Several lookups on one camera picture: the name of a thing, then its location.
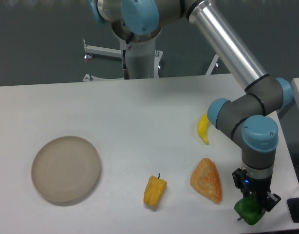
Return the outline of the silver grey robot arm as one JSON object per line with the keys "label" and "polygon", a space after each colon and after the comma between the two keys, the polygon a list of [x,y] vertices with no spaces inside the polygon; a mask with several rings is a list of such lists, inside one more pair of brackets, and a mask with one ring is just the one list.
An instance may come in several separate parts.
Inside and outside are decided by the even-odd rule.
{"label": "silver grey robot arm", "polygon": [[164,25],[185,17],[197,26],[245,91],[235,101],[215,100],[207,111],[211,124],[241,148],[235,186],[244,197],[255,194],[261,210],[272,210],[280,201],[270,191],[279,130],[269,114],[292,100],[290,83],[270,77],[211,0],[91,0],[89,6],[96,22],[110,22],[122,40],[124,79],[154,77],[155,51],[144,43]]}

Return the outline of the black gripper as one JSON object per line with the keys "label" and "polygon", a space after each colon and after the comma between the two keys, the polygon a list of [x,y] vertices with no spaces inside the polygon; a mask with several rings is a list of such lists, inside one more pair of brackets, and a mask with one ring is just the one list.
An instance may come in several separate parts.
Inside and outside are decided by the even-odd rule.
{"label": "black gripper", "polygon": [[270,212],[281,201],[279,195],[270,191],[272,167],[254,169],[242,166],[232,176],[235,187],[241,191],[243,198],[249,196],[249,191],[261,195],[261,211]]}

